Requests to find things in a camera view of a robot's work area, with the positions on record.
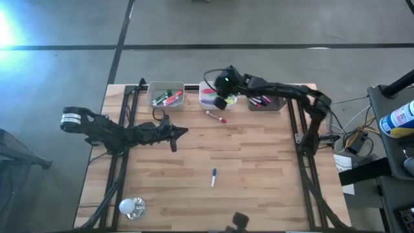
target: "wooden table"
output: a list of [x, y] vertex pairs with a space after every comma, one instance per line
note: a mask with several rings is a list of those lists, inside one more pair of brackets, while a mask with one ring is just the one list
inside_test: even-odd
[[[107, 88], [102, 113], [114, 122], [118, 122], [124, 87]], [[136, 124], [153, 121], [145, 99], [142, 91]], [[184, 105], [182, 111], [168, 113], [173, 124], [189, 128], [177, 141], [176, 153], [168, 142], [131, 149], [123, 198], [142, 197], [147, 212], [137, 221], [121, 215], [118, 230], [224, 230], [232, 225], [236, 211], [250, 218], [250, 231], [308, 230], [287, 106], [279, 112], [252, 112], [241, 96], [233, 110], [217, 112], [227, 119], [223, 124], [204, 113], [197, 91], [186, 91]], [[96, 147], [91, 158], [103, 152], [105, 148]], [[89, 166], [75, 227], [102, 201], [110, 160], [104, 156]], [[350, 225], [332, 151], [319, 150], [315, 160], [325, 200]], [[212, 188], [214, 168], [217, 178]], [[318, 222], [314, 201], [313, 206]]]

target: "gray floor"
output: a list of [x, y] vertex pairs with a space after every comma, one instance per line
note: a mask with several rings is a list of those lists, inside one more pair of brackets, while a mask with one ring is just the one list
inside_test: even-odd
[[[0, 45], [116, 45], [127, 4], [3, 0]], [[404, 0], [141, 0], [125, 44], [413, 43], [413, 22]], [[61, 110], [75, 105], [99, 112], [113, 58], [113, 50], [0, 51], [0, 128], [54, 161], [49, 170], [33, 167], [9, 232], [72, 227], [91, 147], [85, 137], [59, 129]], [[198, 83], [204, 71], [230, 64], [268, 80], [317, 83], [335, 102], [365, 96], [368, 86], [412, 70], [414, 49], [125, 50], [114, 82]], [[368, 104], [332, 109], [345, 124]], [[377, 140], [374, 152], [384, 156]], [[358, 228], [382, 228], [373, 190], [367, 181], [357, 185], [356, 196], [346, 196]]]

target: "wire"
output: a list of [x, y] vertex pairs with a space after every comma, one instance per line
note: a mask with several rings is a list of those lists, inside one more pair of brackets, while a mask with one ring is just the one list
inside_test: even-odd
[[79, 207], [79, 208], [92, 208], [92, 207], [96, 207], [96, 208], [98, 208], [99, 206], [98, 206], [98, 205], [85, 205], [85, 206], [78, 205], [78, 207]]
[[374, 141], [371, 138], [369, 138], [369, 137], [367, 137], [367, 139], [371, 141], [371, 149], [369, 149], [368, 154], [367, 155], [364, 155], [364, 157], [370, 155], [373, 152], [373, 150], [374, 150]]
[[328, 148], [328, 147], [330, 147], [330, 148], [331, 148], [332, 146], [323, 146], [323, 147], [321, 147], [321, 148], [318, 148], [318, 150], [319, 150], [319, 149], [323, 149], [323, 148]]
[[129, 105], [125, 106], [125, 114], [127, 116], [128, 122], [131, 122], [131, 108]]
[[353, 120], [355, 120], [359, 115], [361, 115], [365, 110], [369, 110], [369, 108], [371, 107], [371, 105], [369, 105], [369, 106], [367, 106], [366, 108], [364, 108], [363, 110], [361, 110], [361, 112], [359, 112], [359, 113], [357, 113], [350, 121], [348, 121], [348, 123], [346, 123], [346, 125], [345, 125], [345, 127], [342, 127], [341, 126], [341, 129], [342, 129], [342, 133], [344, 133], [344, 137], [343, 137], [343, 140], [342, 140], [342, 144], [343, 144], [343, 149], [341, 150], [341, 151], [338, 151], [337, 149], [336, 149], [336, 146], [338, 145], [338, 141], [336, 141], [335, 142], [335, 146], [334, 146], [334, 151], [336, 152], [336, 153], [341, 153], [341, 152], [344, 152], [345, 150], [346, 150], [346, 140], [347, 140], [347, 135], [348, 134], [350, 134], [350, 133], [346, 133], [345, 132], [345, 128], [353, 121]]
[[351, 166], [342, 166], [342, 164], [338, 164], [337, 162], [335, 162], [335, 164], [341, 166], [342, 168], [353, 168], [352, 165]]
[[99, 155], [99, 156], [97, 156], [97, 157], [95, 157], [95, 158], [91, 159], [91, 160], [89, 161], [88, 165], [90, 165], [90, 164], [92, 163], [92, 161], [94, 161], [95, 159], [99, 159], [100, 157], [102, 157], [102, 156], [104, 156], [104, 155], [106, 155], [106, 154], [108, 154], [108, 151], [106, 151], [105, 153], [103, 153], [103, 154], [101, 154], [101, 155]]
[[353, 98], [353, 99], [350, 99], [350, 100], [344, 100], [344, 101], [339, 101], [339, 102], [333, 102], [333, 103], [331, 103], [331, 105], [342, 104], [342, 103], [351, 102], [351, 101], [355, 101], [355, 100], [362, 100], [364, 98], [368, 98], [368, 96], [364, 96], [364, 97], [360, 97], [360, 98]]
[[208, 81], [207, 81], [207, 79], [206, 79], [206, 75], [207, 74], [210, 74], [211, 72], [216, 72], [216, 71], [226, 71], [226, 69], [212, 69], [212, 70], [209, 70], [209, 71], [206, 71], [205, 73], [204, 73], [204, 75], [203, 75], [203, 77], [202, 77], [202, 79], [206, 82], [206, 84], [207, 84], [207, 86], [210, 88], [210, 89], [212, 89], [213, 91], [215, 91], [215, 92], [217, 92], [217, 90], [216, 89], [214, 89], [209, 83], [208, 83]]
[[[161, 119], [158, 119], [157, 117], [155, 117], [155, 110], [156, 109], [160, 109], [162, 111], [162, 118]], [[159, 107], [154, 107], [153, 108], [153, 118], [154, 118], [154, 120], [163, 121], [162, 123], [164, 123], [165, 116], [166, 116], [166, 112], [162, 108], [159, 108]]]

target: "plastic bin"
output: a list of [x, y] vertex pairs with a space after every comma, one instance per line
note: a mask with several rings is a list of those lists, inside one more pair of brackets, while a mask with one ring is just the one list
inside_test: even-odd
[[[177, 93], [178, 91], [182, 91], [182, 94], [179, 95], [179, 99], [173, 102], [170, 105], [164, 106], [163, 104], [160, 105], [153, 105], [153, 100], [161, 96], [162, 94], [166, 93], [168, 90], [171, 90], [172, 94]], [[159, 107], [165, 110], [181, 110], [183, 108], [184, 103], [184, 95], [185, 95], [185, 86], [182, 82], [150, 82], [148, 85], [147, 90], [147, 104], [149, 104], [152, 108]]]
[[[208, 82], [212, 87], [214, 87], [214, 82], [213, 81], [209, 81]], [[203, 89], [210, 89], [210, 87], [208, 87], [207, 83], [202, 81], [200, 83], [200, 88], [199, 88], [199, 102], [201, 105], [201, 108], [204, 110], [219, 110], [218, 108], [216, 108], [213, 104], [205, 104], [202, 103], [201, 100], [214, 100], [214, 98], [217, 95], [214, 94], [205, 94], [202, 92]], [[232, 104], [227, 104], [226, 110], [231, 110], [234, 108], [235, 103], [237, 102], [237, 97], [236, 96], [229, 96], [229, 98], [232, 100]]]

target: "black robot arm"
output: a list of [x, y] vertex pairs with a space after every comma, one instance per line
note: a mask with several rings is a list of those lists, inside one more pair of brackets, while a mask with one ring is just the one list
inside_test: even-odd
[[[245, 74], [241, 76], [232, 66], [223, 69], [214, 82], [217, 98], [214, 105], [219, 109], [225, 109], [225, 99], [229, 95], [245, 95], [255, 97], [261, 95], [278, 96], [297, 100], [303, 109], [310, 115], [311, 122], [308, 133], [302, 138], [300, 151], [304, 155], [315, 155], [320, 143], [318, 130], [322, 120], [330, 110], [331, 99], [317, 90], [310, 89], [306, 85], [287, 85], [283, 83], [270, 83], [263, 78]], [[314, 97], [313, 103], [308, 96]]]
[[188, 131], [170, 124], [169, 115], [156, 119], [160, 124], [156, 126], [152, 122], [145, 122], [131, 128], [124, 128], [108, 118], [107, 115], [99, 115], [84, 107], [65, 107], [60, 128], [67, 133], [83, 133], [88, 136], [85, 140], [95, 145], [97, 142], [104, 144], [107, 153], [119, 155], [124, 152], [126, 146], [154, 144], [161, 141], [169, 141], [172, 152], [176, 152], [176, 141]]

